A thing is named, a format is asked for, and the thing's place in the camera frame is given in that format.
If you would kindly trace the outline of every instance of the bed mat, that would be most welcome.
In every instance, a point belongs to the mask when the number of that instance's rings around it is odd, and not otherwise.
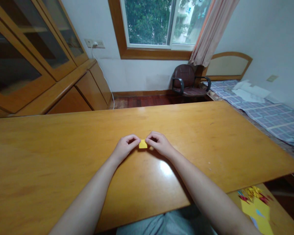
[[[243,110],[273,136],[294,146],[294,109],[283,103],[274,104],[267,99],[265,103],[247,102],[236,94],[225,91],[237,83],[237,80],[212,82],[210,89],[237,109]]]

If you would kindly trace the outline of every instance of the wall socket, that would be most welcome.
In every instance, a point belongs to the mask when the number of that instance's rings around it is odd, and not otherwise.
[[[86,45],[88,48],[92,48],[93,44],[96,42],[98,45],[94,48],[105,48],[104,41],[102,40],[93,40],[93,39],[85,39]]]
[[[278,76],[276,75],[271,75],[270,77],[267,78],[268,82],[273,82],[274,80],[276,80],[278,78]]]

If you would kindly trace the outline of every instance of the white wall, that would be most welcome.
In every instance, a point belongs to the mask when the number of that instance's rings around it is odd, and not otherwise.
[[[112,91],[169,89],[174,68],[188,62],[121,60],[107,0],[62,2],[90,58],[84,39],[104,41],[106,48],[94,49],[94,54]],[[294,94],[289,92],[294,89],[294,0],[240,0],[216,49],[216,53],[225,51],[251,56],[244,79],[269,89],[294,108]],[[268,83],[265,79],[271,74],[280,77]]]
[[[294,0],[280,6],[259,36],[244,80],[271,91],[273,97],[294,108]],[[266,81],[272,74],[279,77]]]

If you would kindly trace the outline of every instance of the curtain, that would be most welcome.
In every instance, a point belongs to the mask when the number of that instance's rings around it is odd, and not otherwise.
[[[190,57],[194,65],[207,67],[239,0],[212,0]]]

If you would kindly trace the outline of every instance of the wooden headboard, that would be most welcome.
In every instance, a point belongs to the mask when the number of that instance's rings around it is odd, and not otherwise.
[[[252,58],[240,52],[222,52],[212,56],[202,76],[212,81],[241,80],[252,62]]]

